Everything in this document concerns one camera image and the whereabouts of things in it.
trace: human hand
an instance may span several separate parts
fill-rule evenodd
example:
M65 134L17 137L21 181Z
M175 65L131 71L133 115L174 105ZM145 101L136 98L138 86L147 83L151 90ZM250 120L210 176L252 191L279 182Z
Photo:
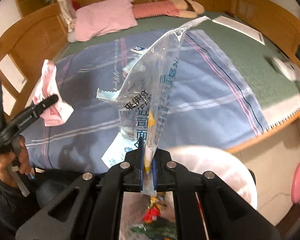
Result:
M31 171L31 166L29 162L29 155L28 150L25 145L25 138L23 136L20 136L20 146L21 146L21 152L18 157L18 160L20 162L19 172L21 174L28 175ZM11 186L11 187L18 187L16 182L12 179L8 172L8 166L12 161L16 158L16 155L13 152L7 152L0 154L0 180L4 182L5 184Z

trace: person's arm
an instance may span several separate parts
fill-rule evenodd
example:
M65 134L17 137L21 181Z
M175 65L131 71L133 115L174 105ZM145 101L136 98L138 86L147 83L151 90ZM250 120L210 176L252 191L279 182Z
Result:
M22 150L18 158L21 164L19 171L27 175L31 166L23 136L20 137L20 146ZM24 197L8 173L7 167L14 158L13 152L0 154L0 220L13 234L40 209L35 195Z

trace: blue sheet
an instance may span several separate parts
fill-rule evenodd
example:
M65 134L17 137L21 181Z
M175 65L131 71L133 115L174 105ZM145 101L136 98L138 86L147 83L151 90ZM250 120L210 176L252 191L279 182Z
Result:
M23 133L31 163L46 169L107 171L101 157L119 132L119 115L116 108L96 99L97 89L113 89L114 73L121 75L122 68L134 58L130 48L147 48L164 32L98 44L58 62L59 91L74 113L62 126L45 127L39 120ZM227 149L267 127L252 90L229 58L204 31L189 31L180 51L159 147Z

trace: pink pillow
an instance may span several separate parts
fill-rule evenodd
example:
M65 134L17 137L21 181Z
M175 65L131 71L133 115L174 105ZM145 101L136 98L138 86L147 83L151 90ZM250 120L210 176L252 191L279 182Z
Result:
M133 0L106 0L77 10L75 38L88 41L94 36L137 26L133 16Z

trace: white round object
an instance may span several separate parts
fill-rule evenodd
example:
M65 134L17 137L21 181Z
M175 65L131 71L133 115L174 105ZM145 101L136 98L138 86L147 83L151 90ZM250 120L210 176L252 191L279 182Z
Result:
M300 81L300 68L291 61L282 62L276 57L272 58L275 70L290 81Z
M258 206L257 188L247 167L221 149L207 146L181 146L168 149L173 161L189 171L213 171L254 209Z

